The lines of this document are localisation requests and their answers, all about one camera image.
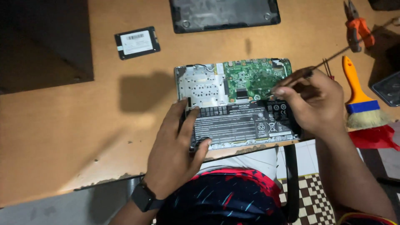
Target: green circuit board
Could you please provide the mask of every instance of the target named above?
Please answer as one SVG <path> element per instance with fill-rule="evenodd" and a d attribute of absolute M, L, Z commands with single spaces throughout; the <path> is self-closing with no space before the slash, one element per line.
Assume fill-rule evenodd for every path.
<path fill-rule="evenodd" d="M 288 59 L 261 58 L 224 62 L 229 102 L 267 100 L 278 81 L 292 73 Z"/>

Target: left hand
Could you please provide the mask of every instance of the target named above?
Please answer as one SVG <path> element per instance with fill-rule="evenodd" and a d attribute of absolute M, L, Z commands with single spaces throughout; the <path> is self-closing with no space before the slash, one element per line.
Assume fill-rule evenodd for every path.
<path fill-rule="evenodd" d="M 179 119 L 188 103 L 186 98 L 173 104 L 161 124 L 150 152 L 144 182 L 157 199 L 165 199 L 200 170 L 211 139 L 199 145 L 194 158 L 189 156 L 190 139 L 200 109 L 187 116 L 180 132 Z"/>

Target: person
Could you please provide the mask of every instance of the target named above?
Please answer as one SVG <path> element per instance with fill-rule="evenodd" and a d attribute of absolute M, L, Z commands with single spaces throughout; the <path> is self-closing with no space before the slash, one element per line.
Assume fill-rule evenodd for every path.
<path fill-rule="evenodd" d="M 286 100 L 297 123 L 316 137 L 319 176 L 337 223 L 397 222 L 390 200 L 347 134 L 342 87 L 319 70 L 285 86 L 307 71 L 309 68 L 304 68 L 288 76 L 272 93 Z M 139 207 L 143 206 L 135 200 L 140 196 L 135 196 L 110 224 L 150 224 L 155 216 L 157 224 L 285 224 L 279 183 L 274 182 L 276 175 L 268 172 L 276 167 L 276 152 L 268 156 L 275 164 L 267 158 L 247 158 L 247 163 L 269 161 L 273 166 L 268 169 L 245 165 L 246 155 L 242 160 L 225 161 L 227 165 L 214 161 L 212 166 L 202 166 L 212 140 L 201 142 L 194 157 L 189 156 L 199 109 L 192 110 L 179 129 L 186 104 L 182 99 L 167 112 L 141 182 L 156 199 L 164 199 L 163 205 L 142 212 Z"/>

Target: hand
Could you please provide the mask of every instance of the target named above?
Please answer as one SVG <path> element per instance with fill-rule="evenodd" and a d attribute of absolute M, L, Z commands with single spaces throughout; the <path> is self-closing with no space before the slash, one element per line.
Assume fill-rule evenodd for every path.
<path fill-rule="evenodd" d="M 346 132 L 342 86 L 318 69 L 309 79 L 302 78 L 309 69 L 298 70 L 280 81 L 272 93 L 286 100 L 297 123 L 316 137 L 324 139 L 337 132 Z M 293 85 L 285 87 L 298 77 L 300 79 Z"/>
<path fill-rule="evenodd" d="M 193 126 L 200 110 L 199 107 L 194 108 L 178 132 L 179 119 L 187 103 L 187 99 L 183 98 L 171 106 L 148 158 L 144 182 L 157 199 L 165 199 L 196 175 L 211 144 L 211 139 L 204 140 L 194 158 L 189 157 Z"/>

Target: smartwatch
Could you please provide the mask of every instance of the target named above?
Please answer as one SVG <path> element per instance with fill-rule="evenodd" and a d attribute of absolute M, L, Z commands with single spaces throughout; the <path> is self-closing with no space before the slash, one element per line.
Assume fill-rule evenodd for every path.
<path fill-rule="evenodd" d="M 143 181 L 136 185 L 131 199 L 143 213 L 152 209 L 159 209 L 164 203 L 164 200 L 156 199 L 156 195 Z"/>

